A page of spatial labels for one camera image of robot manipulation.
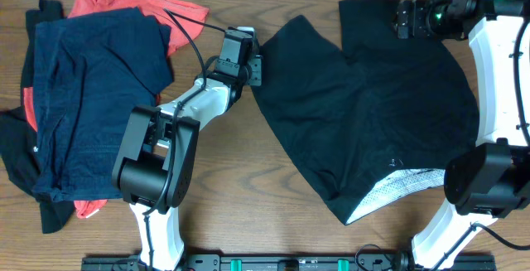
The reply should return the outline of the black shorts with white lining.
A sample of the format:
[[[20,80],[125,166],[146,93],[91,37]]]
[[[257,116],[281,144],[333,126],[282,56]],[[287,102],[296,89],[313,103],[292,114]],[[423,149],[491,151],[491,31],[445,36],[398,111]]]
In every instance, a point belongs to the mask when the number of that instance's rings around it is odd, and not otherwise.
[[[343,224],[440,186],[467,152],[479,110],[439,41],[400,39],[398,0],[343,0],[337,46],[303,16],[261,48],[253,90],[287,156]]]

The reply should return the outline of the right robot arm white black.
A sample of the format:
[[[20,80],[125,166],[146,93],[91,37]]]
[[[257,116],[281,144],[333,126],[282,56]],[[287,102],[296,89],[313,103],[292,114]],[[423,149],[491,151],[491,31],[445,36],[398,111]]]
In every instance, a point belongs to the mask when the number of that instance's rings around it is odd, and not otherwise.
[[[479,131],[445,171],[445,199],[396,270],[481,270],[461,251],[529,203],[529,0],[405,0],[397,35],[467,39],[475,58]]]

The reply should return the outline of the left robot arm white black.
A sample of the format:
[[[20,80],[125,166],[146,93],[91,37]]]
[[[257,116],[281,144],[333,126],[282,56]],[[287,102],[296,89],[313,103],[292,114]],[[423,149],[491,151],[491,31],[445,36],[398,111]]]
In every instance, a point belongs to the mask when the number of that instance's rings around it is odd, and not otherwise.
[[[178,207],[195,164],[200,130],[227,112],[245,86],[262,83],[260,55],[228,75],[228,62],[197,77],[184,94],[157,107],[138,105],[129,117],[113,167],[112,183],[129,204],[139,229],[141,253],[130,264],[140,270],[174,270],[184,256]]]

